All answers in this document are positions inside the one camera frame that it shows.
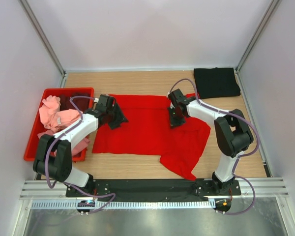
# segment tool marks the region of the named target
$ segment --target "white wall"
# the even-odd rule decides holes
[[[66,70],[233,67],[270,0],[30,0]]]
[[[273,174],[295,205],[295,0],[280,3],[240,75]]]
[[[23,160],[44,89],[60,74],[17,0],[0,0],[0,236],[11,235],[24,180]]]

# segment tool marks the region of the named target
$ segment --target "red cloth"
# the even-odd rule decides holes
[[[210,127],[196,118],[186,118],[182,126],[170,128],[170,100],[164,96],[112,95],[129,120],[111,130],[100,127],[93,153],[160,155],[170,171],[195,180],[191,171],[198,163],[210,134]]]

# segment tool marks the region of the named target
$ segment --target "gray floor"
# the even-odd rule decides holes
[[[233,199],[231,212],[251,199]],[[74,210],[32,210],[26,236],[286,236],[275,198],[258,198],[245,214],[227,216],[212,209],[107,210],[73,216]]]

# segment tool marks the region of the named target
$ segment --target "wooden tabletop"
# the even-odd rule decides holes
[[[93,87],[95,96],[100,94],[149,94],[166,96],[172,85],[179,79],[193,79],[193,71],[133,71],[133,72],[83,72],[69,73],[66,88]],[[186,93],[193,89],[188,81],[179,83],[176,88]],[[241,96],[227,98],[205,99],[206,103],[218,108],[243,111],[248,118],[247,110]],[[132,155],[132,154],[93,154],[91,152],[96,132],[90,135],[91,143],[88,147],[84,162],[74,166],[92,174],[95,178],[133,179],[133,178],[180,178],[159,163],[160,156]],[[251,151],[255,142],[249,147]],[[208,139],[205,151],[193,174],[198,178],[208,178],[217,168],[221,151],[216,142],[214,127]],[[266,177],[259,152],[244,157],[236,170],[244,177]]]

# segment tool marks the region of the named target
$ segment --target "red basket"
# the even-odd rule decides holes
[[[39,107],[43,105],[43,99],[48,96],[60,96],[61,94],[70,97],[75,92],[88,93],[90,97],[94,97],[94,89],[93,88],[48,88],[44,91],[43,97],[41,98]],[[93,105],[93,101],[89,101],[89,107],[91,108]],[[26,161],[34,161],[36,157],[37,147],[38,147],[38,134],[45,132],[46,129],[44,125],[40,122],[39,112],[37,111],[36,118],[34,121],[33,128],[30,133],[29,142],[25,150],[24,160]],[[74,156],[72,158],[73,161],[84,161],[87,149],[84,149],[81,152],[80,156]]]

